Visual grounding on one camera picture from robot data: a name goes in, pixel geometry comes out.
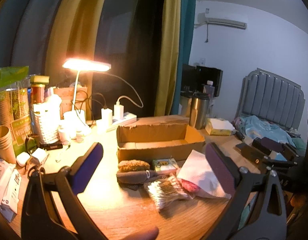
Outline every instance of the lamp arm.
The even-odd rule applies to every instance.
[[[76,81],[75,81],[75,86],[74,86],[74,98],[73,98],[73,104],[72,104],[72,111],[74,111],[74,108],[75,108],[78,76],[80,72],[81,72],[80,70],[77,71],[77,76],[76,76]]]

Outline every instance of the headboard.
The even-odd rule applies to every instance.
[[[304,104],[300,85],[258,68],[243,80],[237,116],[255,115],[283,129],[298,129]]]

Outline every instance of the bottle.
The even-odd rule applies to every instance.
[[[215,90],[215,87],[213,87],[213,81],[208,80],[207,85],[204,86],[203,93],[209,95],[210,101],[213,100],[214,90]]]
[[[210,99],[210,103],[209,103],[209,107],[208,107],[208,111],[207,111],[207,115],[206,117],[212,117],[212,110],[213,110],[213,98],[214,98],[214,90],[215,87],[213,87],[213,81],[208,80],[207,81],[207,85],[204,86],[203,88],[203,93],[208,94],[208,97]]]
[[[76,131],[76,141],[81,143],[84,141],[84,133],[81,130]]]
[[[58,134],[59,134],[59,139],[63,145],[70,144],[71,137],[69,135],[69,131],[66,128],[66,125],[64,124],[64,122],[58,126]]]

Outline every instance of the white basket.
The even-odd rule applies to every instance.
[[[60,108],[55,107],[39,114],[33,113],[33,115],[40,142],[43,144],[57,142],[59,140]]]

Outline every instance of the white wall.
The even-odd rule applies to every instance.
[[[220,96],[214,106],[218,117],[232,121],[237,111],[242,80],[257,68],[281,75],[301,85],[305,107],[299,131],[307,140],[308,118],[308,34],[290,22],[268,12],[238,4],[201,1],[197,15],[210,9],[214,15],[247,22],[247,29],[209,26],[194,29],[190,65],[206,58],[206,66],[223,70]]]

